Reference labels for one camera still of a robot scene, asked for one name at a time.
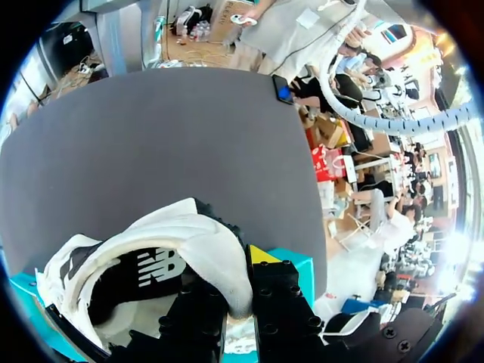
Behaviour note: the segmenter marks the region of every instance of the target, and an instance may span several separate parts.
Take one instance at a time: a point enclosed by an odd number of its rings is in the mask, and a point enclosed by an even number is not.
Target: yellow lego brick
[[[250,257],[252,259],[253,264],[254,263],[261,263],[262,261],[266,261],[266,262],[269,262],[269,263],[280,262],[279,259],[272,257],[267,252],[262,251],[260,248],[257,248],[255,246],[253,246],[252,244],[250,245]]]

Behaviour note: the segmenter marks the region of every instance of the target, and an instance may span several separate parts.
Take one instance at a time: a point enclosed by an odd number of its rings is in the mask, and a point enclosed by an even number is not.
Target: desk
[[[8,137],[0,178],[13,275],[43,268],[76,233],[103,240],[197,197],[247,242],[311,256],[316,297],[326,289],[311,153],[295,107],[277,100],[269,76],[173,68],[78,88]]]
[[[380,117],[378,111],[369,110],[365,112],[366,116]],[[373,132],[374,140],[371,142],[371,149],[365,151],[366,154],[376,155],[379,157],[388,157],[391,153],[402,152],[400,146],[388,139],[388,135],[381,132]],[[355,161],[368,159],[368,155],[358,154],[355,156]]]

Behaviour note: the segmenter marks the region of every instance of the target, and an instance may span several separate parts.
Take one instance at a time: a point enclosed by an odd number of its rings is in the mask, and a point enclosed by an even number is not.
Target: new balance logo
[[[157,248],[154,253],[138,256],[138,286],[148,286],[179,276],[185,270],[186,262],[174,250]]]

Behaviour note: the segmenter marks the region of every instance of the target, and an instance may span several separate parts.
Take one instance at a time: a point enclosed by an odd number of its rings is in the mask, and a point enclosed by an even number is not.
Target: screw
[[[160,324],[160,327],[164,328],[170,328],[173,326],[172,319],[170,319],[168,316],[162,316],[158,319],[158,323]]]
[[[321,325],[321,318],[318,316],[312,316],[311,318],[308,319],[308,325],[310,327],[319,327]]]
[[[399,343],[399,352],[401,353],[407,353],[410,352],[411,344],[408,340],[402,340]]]
[[[212,337],[217,337],[220,334],[220,329],[212,325],[207,325],[202,329],[202,333],[205,335],[210,335]]]
[[[297,285],[293,285],[290,287],[290,292],[295,296],[299,296],[301,294],[301,288]]]
[[[185,285],[185,286],[182,286],[182,287],[181,287],[181,290],[180,290],[180,293],[181,293],[182,295],[185,295],[185,294],[187,294],[187,293],[191,293],[191,287],[190,287],[190,285]]]
[[[260,289],[259,295],[260,296],[271,296],[272,292],[269,289]]]
[[[262,333],[265,334],[265,335],[274,335],[278,331],[279,330],[273,324],[266,324],[266,325],[264,325],[264,328],[262,329]]]
[[[386,327],[383,329],[383,336],[387,339],[393,339],[396,337],[396,331],[392,327]]]

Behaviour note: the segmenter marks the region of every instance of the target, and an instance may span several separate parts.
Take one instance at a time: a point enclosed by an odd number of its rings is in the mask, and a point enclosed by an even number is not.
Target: plastic bottle
[[[203,25],[198,24],[195,42],[203,42],[204,31]]]
[[[183,30],[181,31],[180,44],[181,45],[187,44],[187,40],[188,40],[188,27],[185,25],[183,26]]]
[[[197,34],[197,26],[194,26],[190,32],[190,40],[195,40],[195,35]]]
[[[204,39],[203,40],[204,42],[208,42],[209,39],[210,39],[210,24],[207,25],[206,28],[205,28],[205,34],[203,36],[203,39]]]

